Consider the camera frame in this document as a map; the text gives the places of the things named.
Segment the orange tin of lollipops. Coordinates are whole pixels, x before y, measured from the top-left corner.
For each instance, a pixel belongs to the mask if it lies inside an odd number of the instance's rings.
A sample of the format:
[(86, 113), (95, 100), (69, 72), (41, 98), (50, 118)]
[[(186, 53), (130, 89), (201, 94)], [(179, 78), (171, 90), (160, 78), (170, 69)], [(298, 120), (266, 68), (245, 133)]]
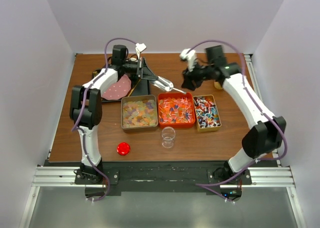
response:
[(157, 97), (160, 128), (192, 128), (196, 122), (191, 93), (160, 93)]

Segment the gold tin of lollipops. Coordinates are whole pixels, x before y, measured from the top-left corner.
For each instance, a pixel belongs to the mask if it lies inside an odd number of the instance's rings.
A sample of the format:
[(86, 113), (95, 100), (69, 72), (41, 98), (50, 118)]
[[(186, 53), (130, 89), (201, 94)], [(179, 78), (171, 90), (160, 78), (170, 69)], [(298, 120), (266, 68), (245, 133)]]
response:
[(213, 132), (221, 128), (222, 123), (213, 95), (193, 96), (193, 104), (198, 132)]

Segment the brown tin of gummies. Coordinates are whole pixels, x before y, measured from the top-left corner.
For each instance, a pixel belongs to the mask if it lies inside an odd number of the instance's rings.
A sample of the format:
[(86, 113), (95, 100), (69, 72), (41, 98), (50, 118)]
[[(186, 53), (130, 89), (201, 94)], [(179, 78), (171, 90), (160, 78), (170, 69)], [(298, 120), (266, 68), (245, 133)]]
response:
[(121, 100), (121, 127), (125, 133), (154, 131), (158, 127), (154, 95), (124, 97)]

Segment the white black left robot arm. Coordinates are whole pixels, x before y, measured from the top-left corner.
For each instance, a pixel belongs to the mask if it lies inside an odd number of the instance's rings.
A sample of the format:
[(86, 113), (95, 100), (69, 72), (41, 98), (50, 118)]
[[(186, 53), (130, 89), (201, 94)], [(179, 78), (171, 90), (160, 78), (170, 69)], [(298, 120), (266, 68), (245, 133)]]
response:
[(101, 71), (89, 82), (72, 88), (69, 116), (74, 122), (72, 131), (77, 130), (79, 133), (82, 149), (80, 168), (76, 171), (78, 178), (87, 179), (92, 184), (107, 179), (98, 145), (98, 126), (103, 115), (101, 93), (116, 84), (125, 74), (157, 80), (158, 77), (149, 69), (145, 58), (140, 57), (146, 48), (145, 44), (136, 43), (137, 59), (132, 61), (128, 59), (126, 46), (115, 45)]

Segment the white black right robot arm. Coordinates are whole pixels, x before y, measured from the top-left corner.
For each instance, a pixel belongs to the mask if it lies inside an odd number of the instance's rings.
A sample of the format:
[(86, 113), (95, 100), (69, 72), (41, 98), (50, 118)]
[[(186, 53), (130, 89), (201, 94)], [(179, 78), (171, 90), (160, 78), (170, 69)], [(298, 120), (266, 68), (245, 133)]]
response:
[(198, 63), (195, 50), (184, 49), (180, 59), (187, 62), (182, 87), (195, 90), (203, 81), (214, 80), (233, 98), (244, 115), (249, 132), (241, 141), (241, 149), (218, 169), (218, 176), (235, 184), (253, 163), (279, 148), (284, 142), (286, 121), (276, 117), (254, 92), (239, 64), (229, 63), (222, 46), (206, 48), (206, 65)]

